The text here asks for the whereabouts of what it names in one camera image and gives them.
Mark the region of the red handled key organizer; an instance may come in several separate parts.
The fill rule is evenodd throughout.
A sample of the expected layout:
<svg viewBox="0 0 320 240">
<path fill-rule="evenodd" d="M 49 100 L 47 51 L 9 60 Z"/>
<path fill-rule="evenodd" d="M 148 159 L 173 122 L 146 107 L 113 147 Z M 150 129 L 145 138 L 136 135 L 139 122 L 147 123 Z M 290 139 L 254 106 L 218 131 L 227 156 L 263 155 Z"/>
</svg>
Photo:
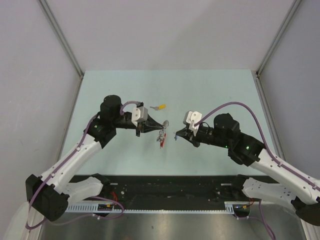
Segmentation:
<svg viewBox="0 0 320 240">
<path fill-rule="evenodd" d="M 158 137 L 156 139 L 156 142 L 159 143 L 159 148 L 162 149 L 165 145 L 165 140 L 167 137 L 167 128 L 169 126 L 169 121 L 165 120 L 162 124 L 162 129 L 158 133 Z"/>
</svg>

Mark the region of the yellow tagged key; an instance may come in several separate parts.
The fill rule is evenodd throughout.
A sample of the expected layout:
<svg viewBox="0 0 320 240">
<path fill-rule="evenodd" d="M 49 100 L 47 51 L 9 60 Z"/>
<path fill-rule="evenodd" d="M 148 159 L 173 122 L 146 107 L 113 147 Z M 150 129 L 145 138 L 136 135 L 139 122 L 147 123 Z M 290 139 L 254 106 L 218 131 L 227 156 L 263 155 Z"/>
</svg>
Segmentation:
<svg viewBox="0 0 320 240">
<path fill-rule="evenodd" d="M 151 106 L 150 108 L 155 110 L 155 111 L 159 111 L 159 110 L 165 109 L 166 105 L 165 104 L 161 104 L 161 105 L 158 105 L 158 106 Z"/>
</svg>

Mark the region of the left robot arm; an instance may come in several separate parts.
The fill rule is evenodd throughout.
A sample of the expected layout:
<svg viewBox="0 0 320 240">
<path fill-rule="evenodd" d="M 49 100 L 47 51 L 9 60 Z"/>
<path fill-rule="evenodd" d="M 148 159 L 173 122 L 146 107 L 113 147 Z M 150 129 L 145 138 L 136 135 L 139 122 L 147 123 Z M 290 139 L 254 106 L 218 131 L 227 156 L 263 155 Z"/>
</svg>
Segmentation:
<svg viewBox="0 0 320 240">
<path fill-rule="evenodd" d="M 111 188 L 102 175 L 94 174 L 78 183 L 72 183 L 71 179 L 116 136 L 117 129 L 134 130 L 139 137 L 142 133 L 164 128 L 148 114 L 143 102 L 122 103 L 117 95 L 106 96 L 75 146 L 40 176 L 32 174 L 26 179 L 29 207 L 42 214 L 45 220 L 53 222 L 72 204 L 92 197 L 107 199 Z"/>
</svg>

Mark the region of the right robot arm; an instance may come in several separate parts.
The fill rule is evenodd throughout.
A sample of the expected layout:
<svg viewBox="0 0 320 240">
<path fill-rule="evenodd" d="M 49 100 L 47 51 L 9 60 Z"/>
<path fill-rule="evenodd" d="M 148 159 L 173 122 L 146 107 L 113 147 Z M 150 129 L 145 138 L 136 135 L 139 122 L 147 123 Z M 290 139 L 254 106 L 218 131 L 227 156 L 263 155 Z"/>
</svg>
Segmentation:
<svg viewBox="0 0 320 240">
<path fill-rule="evenodd" d="M 189 111 L 185 127 L 176 136 L 198 148 L 201 144 L 226 148 L 228 156 L 238 165 L 258 170 L 275 183 L 266 183 L 245 175 L 237 175 L 230 188 L 231 196 L 242 201 L 245 197 L 265 200 L 294 211 L 305 222 L 320 224 L 320 181 L 274 155 L 265 143 L 240 130 L 240 124 L 228 113 L 217 115 L 213 126 L 204 126 L 202 114 Z"/>
</svg>

